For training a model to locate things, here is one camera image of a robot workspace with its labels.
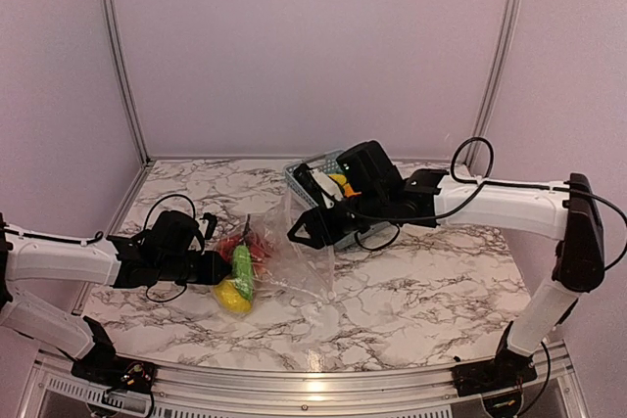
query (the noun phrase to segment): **clear plastic bag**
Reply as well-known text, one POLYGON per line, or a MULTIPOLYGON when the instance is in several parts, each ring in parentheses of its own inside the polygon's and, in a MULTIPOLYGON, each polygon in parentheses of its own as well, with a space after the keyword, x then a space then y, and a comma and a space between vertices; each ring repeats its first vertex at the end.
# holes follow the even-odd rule
POLYGON ((224 308, 246 314, 253 308, 255 293, 262 291, 288 291, 313 302, 335 297, 333 248, 314 250, 287 238, 303 210, 288 192, 274 208, 242 217, 216 242, 214 250, 233 265, 233 274, 214 287, 224 308))

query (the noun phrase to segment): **basket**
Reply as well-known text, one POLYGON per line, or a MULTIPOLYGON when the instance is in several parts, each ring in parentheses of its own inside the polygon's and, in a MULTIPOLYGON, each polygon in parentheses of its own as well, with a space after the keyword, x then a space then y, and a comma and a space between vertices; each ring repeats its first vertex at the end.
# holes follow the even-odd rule
MULTIPOLYGON (((301 186, 301 184, 294 178, 294 170, 301 164, 306 163, 311 169, 318 169, 327 175, 331 173, 340 173, 343 174, 342 168, 335 161, 340 154, 344 151, 333 151, 327 154, 320 154, 317 156, 309 157, 308 159, 303 159, 301 161, 297 161, 295 163, 290 163, 283 168, 283 174, 285 175, 285 181, 287 181, 287 186, 292 191, 294 197, 299 201, 305 208, 316 208, 318 204, 315 202, 314 198, 312 198, 305 188, 301 186)), ((372 225, 367 232, 360 233, 360 240, 363 240, 369 237, 372 234, 379 232, 380 230, 388 227, 390 224, 388 222, 379 222, 377 224, 372 225)), ((355 232, 351 232, 346 237, 344 237, 339 242, 336 242, 334 247, 336 250, 344 250, 347 247, 350 247, 355 244, 355 232)))

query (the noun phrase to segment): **robotic arm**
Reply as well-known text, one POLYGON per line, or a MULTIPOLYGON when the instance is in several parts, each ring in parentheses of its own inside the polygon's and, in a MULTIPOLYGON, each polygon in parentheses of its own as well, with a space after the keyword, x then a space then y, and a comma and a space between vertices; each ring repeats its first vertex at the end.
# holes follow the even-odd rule
POLYGON ((120 357, 102 326, 70 315, 20 287, 23 279, 87 281, 114 288, 218 284, 231 266, 205 251, 217 219, 199 224, 175 210, 163 211, 151 229, 127 238, 60 238, 7 225, 0 214, 0 325, 58 348, 80 378, 111 388, 148 393, 154 364, 120 357))
MULTIPOLYGON (((459 396, 535 380, 534 351, 565 320, 579 297, 603 281, 603 225, 595 201, 587 196, 592 194, 588 179, 572 173, 567 182, 463 180, 453 167, 452 172, 420 169, 404 179, 376 141, 359 144, 337 162, 360 194, 337 201, 313 180, 303 181, 305 187, 321 191, 331 204, 304 212, 288 234, 293 242, 317 249, 383 221, 426 227, 489 225, 558 241, 552 275, 507 326, 495 357, 460 364, 453 372, 459 396)), ((301 168, 300 174, 307 173, 301 168)), ((509 401, 511 413, 518 411, 520 400, 521 396, 509 401)), ((486 408, 492 416, 513 416, 507 415, 502 402, 496 405, 494 414, 486 408)))

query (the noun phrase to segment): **green vegetable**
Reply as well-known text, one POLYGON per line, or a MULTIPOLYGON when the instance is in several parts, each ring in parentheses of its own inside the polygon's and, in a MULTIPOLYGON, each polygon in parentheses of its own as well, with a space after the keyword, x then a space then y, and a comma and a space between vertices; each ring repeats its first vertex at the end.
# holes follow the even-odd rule
POLYGON ((239 294, 246 301, 253 301, 255 274, 251 253, 245 245, 235 247, 233 251, 233 282, 239 294))

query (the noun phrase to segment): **marble tabletop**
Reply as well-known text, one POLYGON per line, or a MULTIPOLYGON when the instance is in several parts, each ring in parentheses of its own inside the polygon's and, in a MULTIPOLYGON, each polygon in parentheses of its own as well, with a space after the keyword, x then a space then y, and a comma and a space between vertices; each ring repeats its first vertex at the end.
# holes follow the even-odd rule
MULTIPOLYGON (((218 232, 265 212, 285 192, 288 161, 159 161, 121 233, 137 232, 161 196, 184 193, 219 218, 218 232)), ((408 174, 425 163, 402 163, 408 174)), ((182 200, 163 209, 188 210, 182 200)), ((368 239, 377 245, 386 229, 368 239)), ((336 253, 335 299, 260 294, 244 317, 224 311, 208 287, 173 302, 145 289, 95 287, 83 313, 105 327, 121 354, 174 363, 264 371, 367 371, 450 363, 494 354, 505 326, 529 302, 499 230, 405 226, 389 249, 336 253)), ((156 289, 170 286, 160 283, 156 289)))

